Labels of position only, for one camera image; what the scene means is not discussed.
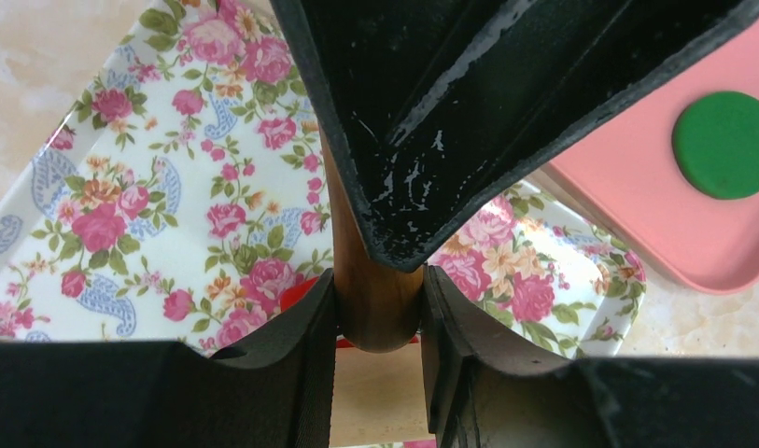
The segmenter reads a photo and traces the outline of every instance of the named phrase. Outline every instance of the green circle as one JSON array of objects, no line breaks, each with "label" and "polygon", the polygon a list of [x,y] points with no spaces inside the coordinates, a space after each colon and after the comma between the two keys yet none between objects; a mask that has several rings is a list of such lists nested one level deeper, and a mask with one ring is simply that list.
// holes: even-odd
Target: green circle
[{"label": "green circle", "polygon": [[759,101],[718,91],[692,103],[673,128],[673,154],[687,181],[714,199],[759,192]]}]

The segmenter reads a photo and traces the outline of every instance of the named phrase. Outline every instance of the floral tray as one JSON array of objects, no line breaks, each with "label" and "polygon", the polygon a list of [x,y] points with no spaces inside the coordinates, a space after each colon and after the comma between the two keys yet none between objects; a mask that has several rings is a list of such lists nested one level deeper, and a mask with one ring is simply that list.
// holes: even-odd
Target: floral tray
[{"label": "floral tray", "polygon": [[[162,0],[0,203],[0,339],[178,339],[209,355],[332,263],[316,117],[238,2]],[[625,245],[528,183],[431,258],[567,357],[611,355],[645,292]]]}]

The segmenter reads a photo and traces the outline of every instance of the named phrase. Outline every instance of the scuffed black surface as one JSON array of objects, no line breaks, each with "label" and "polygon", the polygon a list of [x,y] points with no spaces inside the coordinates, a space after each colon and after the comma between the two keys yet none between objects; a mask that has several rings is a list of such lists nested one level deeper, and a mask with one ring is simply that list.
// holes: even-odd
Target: scuffed black surface
[{"label": "scuffed black surface", "polygon": [[[759,16],[759,0],[273,4],[368,251],[404,271]],[[460,63],[492,26],[497,41]],[[410,120],[454,66],[467,69]]]}]

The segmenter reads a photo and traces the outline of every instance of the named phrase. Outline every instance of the red object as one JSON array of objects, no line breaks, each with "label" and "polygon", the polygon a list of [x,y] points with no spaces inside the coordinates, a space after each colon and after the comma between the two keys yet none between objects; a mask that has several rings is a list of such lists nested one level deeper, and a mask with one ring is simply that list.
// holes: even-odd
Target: red object
[{"label": "red object", "polygon": [[[298,301],[300,301],[305,294],[307,294],[307,291],[310,290],[313,285],[316,284],[316,281],[318,280],[318,277],[312,277],[307,280],[305,280],[303,283],[298,284],[295,287],[290,287],[286,289],[283,294],[280,295],[280,312],[285,312],[288,308],[294,306],[294,304]],[[415,335],[410,343],[418,343],[417,335]],[[336,348],[349,348],[354,347],[349,341],[346,339],[340,339],[337,343],[335,343]]]}]

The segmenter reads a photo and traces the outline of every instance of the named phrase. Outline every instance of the wooden rod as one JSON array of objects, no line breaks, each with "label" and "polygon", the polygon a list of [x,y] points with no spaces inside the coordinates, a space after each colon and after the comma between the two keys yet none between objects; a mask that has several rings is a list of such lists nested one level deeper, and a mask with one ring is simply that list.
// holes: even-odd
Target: wooden rod
[{"label": "wooden rod", "polygon": [[423,268],[402,273],[368,257],[323,136],[321,145],[330,191],[333,276],[341,332],[349,342],[367,352],[396,350],[410,342],[420,323],[418,292],[423,285]]}]

